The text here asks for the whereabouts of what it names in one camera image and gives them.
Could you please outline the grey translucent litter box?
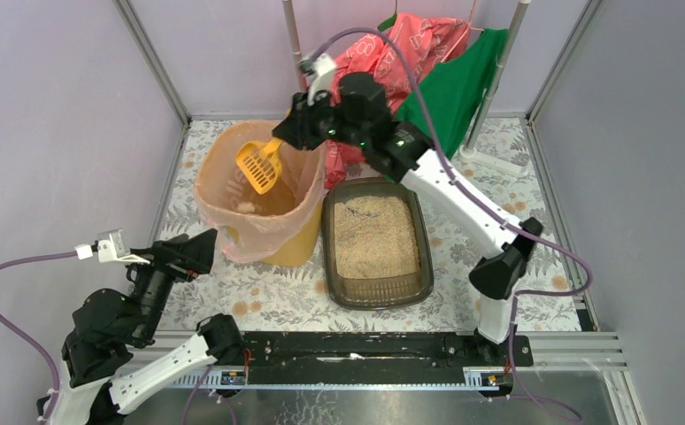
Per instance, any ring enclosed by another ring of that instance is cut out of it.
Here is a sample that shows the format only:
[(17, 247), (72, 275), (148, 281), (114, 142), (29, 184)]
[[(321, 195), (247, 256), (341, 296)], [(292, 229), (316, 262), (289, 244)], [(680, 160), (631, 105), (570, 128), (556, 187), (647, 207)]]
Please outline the grey translucent litter box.
[[(398, 197), (408, 205), (419, 250), (420, 269), (418, 272), (384, 279), (346, 279), (337, 273), (334, 204), (363, 196)], [(383, 178), (364, 178), (343, 182), (326, 195), (321, 218), (327, 289), (329, 296), (338, 305), (352, 310), (392, 309), (417, 304), (431, 294), (434, 287), (432, 258), (420, 202), (414, 192)]]

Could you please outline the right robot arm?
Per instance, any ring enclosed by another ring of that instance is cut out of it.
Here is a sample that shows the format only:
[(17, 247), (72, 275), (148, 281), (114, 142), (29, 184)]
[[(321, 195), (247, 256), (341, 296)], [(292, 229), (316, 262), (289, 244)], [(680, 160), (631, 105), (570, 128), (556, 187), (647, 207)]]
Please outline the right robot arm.
[(493, 344), (503, 343), (514, 328), (517, 283), (527, 271), (543, 224), (535, 218), (521, 220), (494, 204), (453, 168), (429, 135), (395, 120), (385, 88), (371, 74), (345, 75), (339, 97), (335, 103), (327, 90), (296, 93), (273, 136), (299, 151), (312, 151), (326, 141), (359, 147), (373, 170), (450, 216), (481, 255), (469, 274), (481, 296), (477, 332)]

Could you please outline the yellow litter scoop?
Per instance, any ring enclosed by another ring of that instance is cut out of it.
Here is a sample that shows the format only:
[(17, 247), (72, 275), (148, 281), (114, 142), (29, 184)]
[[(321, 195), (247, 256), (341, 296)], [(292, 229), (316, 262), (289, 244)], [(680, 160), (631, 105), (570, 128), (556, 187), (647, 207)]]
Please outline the yellow litter scoop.
[(235, 163), (250, 186), (264, 195), (271, 190), (281, 176), (279, 150), (282, 140), (273, 138), (269, 142), (250, 141), (237, 152)]

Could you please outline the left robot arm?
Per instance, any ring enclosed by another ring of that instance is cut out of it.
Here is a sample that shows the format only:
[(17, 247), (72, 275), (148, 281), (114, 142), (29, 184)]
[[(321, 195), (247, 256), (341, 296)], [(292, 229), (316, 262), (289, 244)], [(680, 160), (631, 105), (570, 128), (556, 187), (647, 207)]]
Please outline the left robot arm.
[(133, 291), (103, 288), (73, 312), (73, 330), (61, 350), (59, 386), (36, 402), (43, 424), (121, 424), (138, 406), (176, 379), (208, 365), (244, 359), (242, 334), (234, 318), (219, 313), (198, 324), (185, 341), (126, 375), (119, 370), (134, 349), (155, 343), (173, 286), (212, 270), (218, 231), (178, 235), (151, 246), (127, 246), (121, 229), (100, 233), (92, 245), (76, 248), (80, 259), (121, 263)]

